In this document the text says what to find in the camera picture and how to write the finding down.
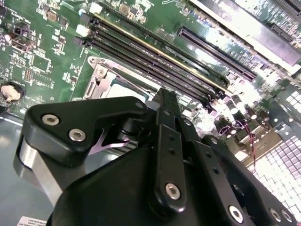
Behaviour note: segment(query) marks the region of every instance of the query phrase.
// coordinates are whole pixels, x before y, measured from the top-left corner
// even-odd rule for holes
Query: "motherboard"
[[[200,136],[253,144],[271,130],[269,100],[300,87],[298,15],[277,0],[0,0],[0,106],[22,119],[163,87]]]

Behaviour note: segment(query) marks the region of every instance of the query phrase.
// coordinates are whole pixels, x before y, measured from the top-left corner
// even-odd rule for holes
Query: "red wire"
[[[246,131],[250,136],[250,141],[252,144],[252,156],[253,156],[253,165],[254,165],[254,170],[252,170],[252,173],[256,173],[256,155],[255,155],[255,148],[254,148],[254,140],[253,140],[253,136],[254,134],[251,133],[250,129],[248,128],[248,126],[246,126]]]

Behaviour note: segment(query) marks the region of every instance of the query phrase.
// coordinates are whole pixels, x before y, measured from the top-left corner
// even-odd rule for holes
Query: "mounting hole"
[[[165,113],[166,115],[170,116],[170,113],[169,113],[167,110],[165,110],[164,113]]]
[[[215,174],[220,174],[220,172],[218,171],[217,168],[213,168],[213,172],[214,172]]]
[[[170,149],[169,149],[169,153],[172,154],[172,155],[175,155],[174,149],[170,148]]]

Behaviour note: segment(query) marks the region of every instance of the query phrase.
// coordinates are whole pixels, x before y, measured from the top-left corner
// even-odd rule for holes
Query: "screw head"
[[[190,121],[188,121],[187,119],[185,119],[185,120],[184,120],[184,122],[185,122],[185,124],[186,124],[186,125],[188,125],[188,126],[190,126],[190,125],[191,125],[191,122],[190,122]]]
[[[293,221],[292,217],[285,210],[281,210],[281,213],[288,222],[292,223]]]
[[[281,222],[281,217],[274,209],[270,208],[269,212],[276,221]]]
[[[166,193],[173,200],[178,200],[181,196],[180,190],[178,187],[172,183],[168,183],[165,186]]]
[[[238,223],[241,224],[244,221],[243,215],[235,206],[229,206],[229,212]]]
[[[214,137],[211,138],[211,141],[212,141],[212,143],[214,143],[215,145],[217,144],[217,140],[216,140]]]
[[[139,107],[139,108],[143,108],[143,105],[140,104],[139,102],[136,103],[136,106]]]
[[[45,114],[42,117],[42,122],[45,123],[48,126],[55,126],[55,125],[60,123],[60,120],[54,114]]]
[[[75,142],[82,142],[86,139],[86,134],[80,129],[71,129],[69,132],[69,138]]]

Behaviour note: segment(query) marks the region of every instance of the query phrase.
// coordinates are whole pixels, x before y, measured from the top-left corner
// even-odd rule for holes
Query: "barcode sticker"
[[[45,226],[46,221],[35,218],[21,217],[17,226]]]

